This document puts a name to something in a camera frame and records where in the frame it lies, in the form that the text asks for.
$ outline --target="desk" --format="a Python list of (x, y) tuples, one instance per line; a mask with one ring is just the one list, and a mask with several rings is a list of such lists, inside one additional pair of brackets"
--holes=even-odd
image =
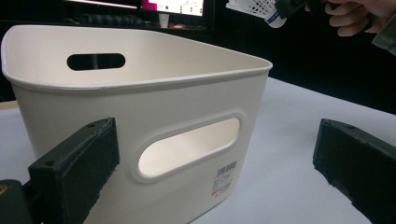
[[(192, 223), (369, 224), (314, 169), (322, 118), (396, 146), (396, 116), (268, 78), (235, 192)], [(27, 181), (35, 159), (18, 108), (0, 110), (0, 141), (0, 179)]]

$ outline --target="monitor screen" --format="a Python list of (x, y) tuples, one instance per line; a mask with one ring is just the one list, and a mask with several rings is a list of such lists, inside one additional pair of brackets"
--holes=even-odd
[(204, 0), (142, 0), (144, 10), (203, 16)]
[(124, 7), (137, 9), (136, 6), (125, 0), (64, 0), (65, 2), (76, 2), (82, 4), (92, 4), (105, 7)]

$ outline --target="white plastic storage bin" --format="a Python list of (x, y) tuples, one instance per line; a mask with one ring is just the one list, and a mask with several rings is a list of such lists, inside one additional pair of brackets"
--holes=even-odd
[(120, 165), (86, 220), (94, 224), (187, 223), (226, 199), (272, 68), (125, 29), (14, 26), (1, 54), (37, 157), (89, 122), (116, 119)]

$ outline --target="human hand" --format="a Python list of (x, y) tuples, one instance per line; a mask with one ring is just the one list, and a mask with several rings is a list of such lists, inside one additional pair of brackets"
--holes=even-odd
[(352, 36), (361, 31), (377, 34), (396, 14), (396, 1), (328, 0), (325, 11), (331, 15), (330, 25), (338, 27), (340, 36)]

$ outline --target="bin handle hole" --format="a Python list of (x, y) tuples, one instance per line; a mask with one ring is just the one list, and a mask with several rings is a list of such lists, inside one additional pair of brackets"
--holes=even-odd
[(67, 58), (67, 65), (74, 71), (121, 68), (125, 57), (119, 53), (73, 54)]
[(226, 119), (154, 142), (139, 160), (140, 172), (148, 178), (159, 177), (214, 151), (233, 144), (240, 130), (240, 120)]

